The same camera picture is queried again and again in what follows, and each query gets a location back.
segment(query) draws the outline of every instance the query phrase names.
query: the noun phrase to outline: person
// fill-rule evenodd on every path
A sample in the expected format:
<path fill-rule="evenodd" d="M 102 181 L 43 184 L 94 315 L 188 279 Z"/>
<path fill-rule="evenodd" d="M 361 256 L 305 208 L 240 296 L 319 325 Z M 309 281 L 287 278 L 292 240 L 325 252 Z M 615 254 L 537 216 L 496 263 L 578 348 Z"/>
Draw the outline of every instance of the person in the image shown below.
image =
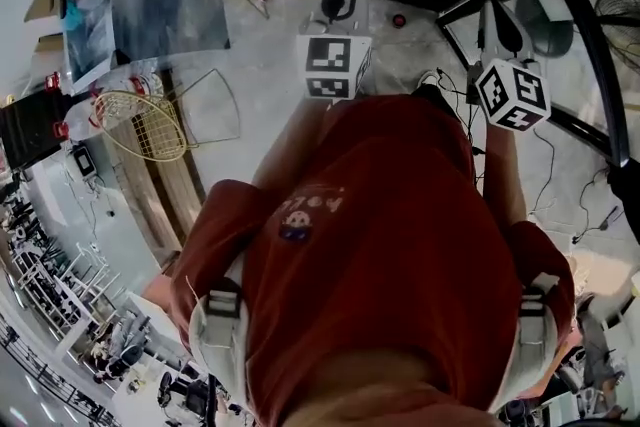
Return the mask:
<path fill-rule="evenodd" d="M 513 133 L 487 128 L 480 195 L 434 74 L 411 95 L 302 100 L 252 184 L 209 192 L 171 316 L 205 354 L 196 299 L 242 255 L 241 372 L 260 425 L 499 425 L 489 411 L 542 377 L 570 331 L 571 271 L 526 221 Z M 538 306 L 544 340 L 522 323 Z M 523 351 L 541 347 L 529 375 Z"/>
<path fill-rule="evenodd" d="M 111 342 L 109 343 L 109 361 L 104 370 L 96 372 L 93 380 L 102 384 L 105 380 L 113 380 L 122 377 L 132 365 L 137 363 L 144 354 L 146 344 L 147 324 L 149 317 L 136 317 L 127 312 L 124 318 L 113 328 Z M 94 347 L 98 355 L 102 353 L 101 347 Z"/>

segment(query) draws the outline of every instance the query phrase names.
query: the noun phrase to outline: backpack strap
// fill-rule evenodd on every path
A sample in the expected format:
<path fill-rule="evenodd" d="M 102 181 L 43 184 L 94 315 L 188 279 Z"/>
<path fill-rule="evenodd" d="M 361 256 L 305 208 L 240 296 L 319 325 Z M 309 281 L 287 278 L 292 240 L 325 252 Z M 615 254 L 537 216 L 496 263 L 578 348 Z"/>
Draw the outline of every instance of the backpack strap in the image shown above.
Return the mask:
<path fill-rule="evenodd" d="M 509 363 L 489 411 L 497 411 L 535 386 L 553 362 L 558 328 L 545 296 L 558 281 L 558 277 L 543 272 L 523 290 Z"/>
<path fill-rule="evenodd" d="M 249 310 L 242 299 L 243 268 L 244 254 L 215 289 L 199 299 L 189 321 L 189 345 L 196 363 L 216 377 L 234 403 L 251 411 L 245 366 Z"/>

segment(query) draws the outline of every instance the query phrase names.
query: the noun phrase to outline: fan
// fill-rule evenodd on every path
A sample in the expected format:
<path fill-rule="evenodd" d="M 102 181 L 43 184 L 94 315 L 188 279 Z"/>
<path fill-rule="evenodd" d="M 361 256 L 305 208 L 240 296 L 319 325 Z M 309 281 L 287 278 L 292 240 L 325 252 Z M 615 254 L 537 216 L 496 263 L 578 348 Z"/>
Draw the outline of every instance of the fan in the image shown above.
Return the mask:
<path fill-rule="evenodd" d="M 615 54 L 640 73 L 640 0 L 597 0 L 595 10 Z"/>

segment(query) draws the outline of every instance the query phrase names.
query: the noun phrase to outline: concrete floor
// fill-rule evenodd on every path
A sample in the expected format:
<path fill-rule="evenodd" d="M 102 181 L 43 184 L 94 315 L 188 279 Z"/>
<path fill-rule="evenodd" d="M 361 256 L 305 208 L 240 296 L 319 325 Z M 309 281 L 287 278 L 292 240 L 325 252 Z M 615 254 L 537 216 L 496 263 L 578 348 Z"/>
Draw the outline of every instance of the concrete floor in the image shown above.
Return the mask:
<path fill-rule="evenodd" d="M 298 24 L 310 9 L 311 1 L 270 0 L 270 19 L 265 20 L 246 0 L 225 0 L 231 49 L 208 53 L 198 60 L 203 67 L 217 67 L 228 81 L 239 107 L 241 137 L 193 151 L 205 189 L 223 178 L 251 180 L 302 96 L 293 58 L 294 44 Z M 397 12 L 405 14 L 409 21 L 402 30 L 393 28 L 389 21 Z M 376 94 L 406 92 L 425 70 L 436 67 L 447 71 L 458 88 L 464 88 L 464 69 L 440 35 L 434 18 L 433 13 L 395 2 L 370 0 Z M 590 64 L 585 61 L 580 44 L 580 39 L 575 38 L 569 56 L 545 63 L 552 82 L 552 98 L 562 105 L 568 104 L 584 119 L 601 123 L 599 95 L 593 94 Z M 623 70 L 621 80 L 625 91 L 640 89 L 633 73 Z M 202 112 L 202 106 L 213 94 L 206 87 L 194 89 L 185 95 L 182 108 L 186 112 Z M 455 105 L 455 95 L 449 96 L 448 100 Z M 208 119 L 228 116 L 228 109 L 228 104 L 209 103 L 206 116 Z M 461 107 L 460 111 L 466 120 L 468 108 Z M 210 139 L 217 133 L 207 132 L 205 125 L 201 129 L 199 139 Z M 535 219 L 567 256 L 575 258 L 574 265 L 579 267 L 581 276 L 579 288 L 602 294 L 594 306 L 605 315 L 628 293 L 627 277 L 638 268 L 640 247 L 624 216 L 606 232 L 592 231 L 577 247 L 572 247 L 571 236 L 581 232 L 586 223 L 585 212 L 578 207 L 580 192 L 605 163 L 591 149 L 550 124 L 544 124 L 538 132 L 555 146 L 556 155 L 553 179 L 540 198 Z M 472 133 L 476 144 L 483 147 L 482 113 L 475 118 Z M 533 209 L 549 176 L 551 150 L 533 133 L 518 135 L 517 145 L 522 184 L 527 204 Z M 482 157 L 477 158 L 476 165 L 480 174 Z M 600 224 L 619 203 L 600 176 L 584 196 L 590 226 Z"/>

